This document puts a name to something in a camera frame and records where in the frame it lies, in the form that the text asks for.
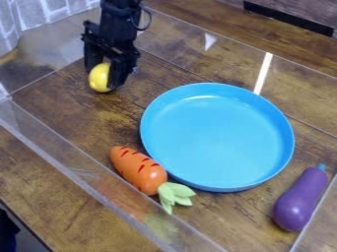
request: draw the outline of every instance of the yellow lemon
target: yellow lemon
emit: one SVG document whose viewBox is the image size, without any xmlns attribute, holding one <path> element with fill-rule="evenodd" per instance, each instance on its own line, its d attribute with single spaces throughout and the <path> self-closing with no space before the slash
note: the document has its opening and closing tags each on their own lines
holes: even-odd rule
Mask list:
<svg viewBox="0 0 337 252">
<path fill-rule="evenodd" d="M 107 87 L 110 78 L 110 63 L 100 63 L 89 72 L 89 87 L 99 93 L 105 93 L 111 89 Z"/>
</svg>

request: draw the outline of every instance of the toy fruit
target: toy fruit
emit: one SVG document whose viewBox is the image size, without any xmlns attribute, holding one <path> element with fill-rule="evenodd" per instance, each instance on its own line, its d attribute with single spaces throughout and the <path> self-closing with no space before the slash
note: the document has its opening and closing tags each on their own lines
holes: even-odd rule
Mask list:
<svg viewBox="0 0 337 252">
<path fill-rule="evenodd" d="M 107 88 L 110 67 L 110 63 L 100 63 L 92 68 L 89 72 L 89 87 L 99 93 L 105 93 L 111 90 L 110 88 Z"/>
<path fill-rule="evenodd" d="M 274 205 L 274 221 L 287 231 L 301 231 L 310 220 L 318 197 L 327 184 L 325 165 L 309 167 Z"/>
<path fill-rule="evenodd" d="M 195 192 L 184 185 L 167 182 L 164 168 L 150 157 L 128 147 L 111 148 L 110 157 L 116 170 L 127 182 L 146 195 L 159 194 L 162 206 L 168 214 L 171 206 L 192 206 L 190 197 Z"/>
</svg>

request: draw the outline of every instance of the toy carrot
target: toy carrot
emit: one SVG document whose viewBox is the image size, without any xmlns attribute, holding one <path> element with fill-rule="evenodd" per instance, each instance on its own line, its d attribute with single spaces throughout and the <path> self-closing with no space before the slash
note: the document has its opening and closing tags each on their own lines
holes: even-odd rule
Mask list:
<svg viewBox="0 0 337 252">
<path fill-rule="evenodd" d="M 146 195 L 159 195 L 160 204 L 168 214 L 178 203 L 192 206 L 190 197 L 195 192 L 184 185 L 167 182 L 164 168 L 150 157 L 128 147 L 111 148 L 112 164 L 126 181 Z"/>
</svg>

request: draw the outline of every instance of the purple eggplant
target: purple eggplant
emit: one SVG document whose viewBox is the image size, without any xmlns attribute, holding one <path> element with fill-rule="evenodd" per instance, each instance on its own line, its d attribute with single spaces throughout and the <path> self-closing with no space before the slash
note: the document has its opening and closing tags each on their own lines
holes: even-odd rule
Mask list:
<svg viewBox="0 0 337 252">
<path fill-rule="evenodd" d="M 287 231 L 301 231 L 310 220 L 318 198 L 327 184 L 325 165 L 309 167 L 293 187 L 279 197 L 273 211 L 274 222 Z"/>
</svg>

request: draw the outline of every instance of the blue plate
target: blue plate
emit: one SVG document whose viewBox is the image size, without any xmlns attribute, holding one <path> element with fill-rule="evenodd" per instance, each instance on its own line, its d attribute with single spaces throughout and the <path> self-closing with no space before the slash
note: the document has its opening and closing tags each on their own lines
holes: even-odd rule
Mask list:
<svg viewBox="0 0 337 252">
<path fill-rule="evenodd" d="M 150 103 L 140 139 L 176 180 L 212 192 L 267 181 L 287 165 L 295 146 L 281 110 L 247 90 L 214 83 L 175 88 Z"/>
</svg>

